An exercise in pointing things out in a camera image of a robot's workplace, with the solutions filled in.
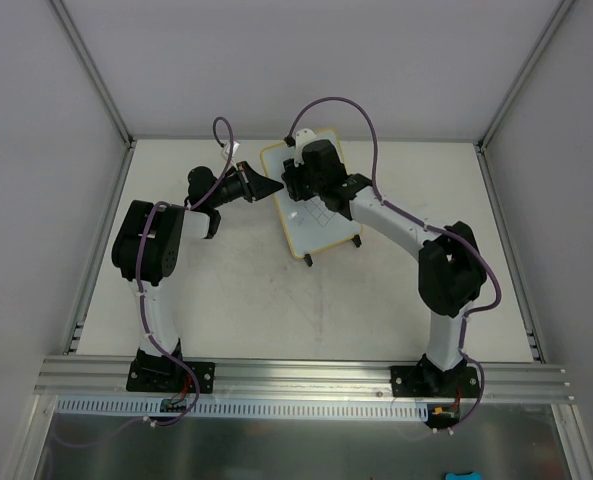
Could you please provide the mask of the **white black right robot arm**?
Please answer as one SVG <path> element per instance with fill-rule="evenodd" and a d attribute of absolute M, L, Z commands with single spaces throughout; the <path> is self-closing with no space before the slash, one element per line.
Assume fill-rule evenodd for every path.
<path fill-rule="evenodd" d="M 319 197 L 327 209 L 366 225 L 410 254 L 418 264 L 418 292 L 431 312 L 430 337 L 423 361 L 425 387 L 435 395 L 456 388 L 456 369 L 464 363 L 466 309 L 480 294 L 487 272 L 471 229 L 458 222 L 438 228 L 379 195 L 375 182 L 348 174 L 336 147 L 318 139 L 301 148 L 296 163 L 300 194 Z"/>

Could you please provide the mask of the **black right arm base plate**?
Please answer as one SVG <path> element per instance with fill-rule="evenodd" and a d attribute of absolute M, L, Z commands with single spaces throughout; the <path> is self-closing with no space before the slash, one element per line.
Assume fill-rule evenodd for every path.
<path fill-rule="evenodd" d="M 392 395 L 413 398 L 455 398 L 461 395 L 474 399 L 480 394 L 478 372 L 475 367 L 454 368 L 447 372 L 432 371 L 420 365 L 390 367 Z"/>

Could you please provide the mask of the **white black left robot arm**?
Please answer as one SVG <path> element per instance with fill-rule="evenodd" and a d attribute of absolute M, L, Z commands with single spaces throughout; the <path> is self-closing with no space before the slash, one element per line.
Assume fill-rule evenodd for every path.
<path fill-rule="evenodd" d="M 133 362 L 164 390 L 184 381 L 180 335 L 164 299 L 163 286 L 176 268 L 183 238 L 211 239 L 220 227 L 218 208 L 238 199 L 269 197 L 284 185 L 257 173 L 243 161 L 216 177 L 206 166 L 188 174 L 188 209 L 134 200 L 111 251 L 114 267 L 128 281 L 138 302 L 142 340 Z"/>

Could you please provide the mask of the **yellow framed small whiteboard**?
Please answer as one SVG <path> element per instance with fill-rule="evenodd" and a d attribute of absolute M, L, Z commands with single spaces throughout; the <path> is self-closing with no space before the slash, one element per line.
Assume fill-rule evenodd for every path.
<path fill-rule="evenodd" d="M 337 148 L 340 160 L 345 163 L 341 143 L 332 128 L 316 132 L 318 139 L 330 140 Z M 268 146 L 261 150 L 260 159 L 265 176 L 281 181 L 284 172 L 283 162 L 293 157 L 294 148 L 284 142 Z M 356 234 L 362 234 L 363 227 L 355 221 L 349 221 L 342 215 L 327 209 L 323 201 L 313 197 L 306 201 L 293 201 L 287 187 L 273 195 L 283 231 L 291 255 L 303 259 L 306 254 L 319 253 L 347 241 L 352 241 Z"/>

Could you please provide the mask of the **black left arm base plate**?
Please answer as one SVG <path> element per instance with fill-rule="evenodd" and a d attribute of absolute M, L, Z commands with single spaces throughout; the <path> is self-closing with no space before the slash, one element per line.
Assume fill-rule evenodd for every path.
<path fill-rule="evenodd" d="M 200 394 L 212 394 L 215 380 L 213 362 L 185 361 L 185 365 L 194 373 Z M 185 381 L 189 380 L 189 393 L 195 393 L 192 377 L 177 363 L 165 357 L 154 357 L 152 361 L 135 359 L 126 381 L 128 392 L 138 393 L 180 393 Z"/>

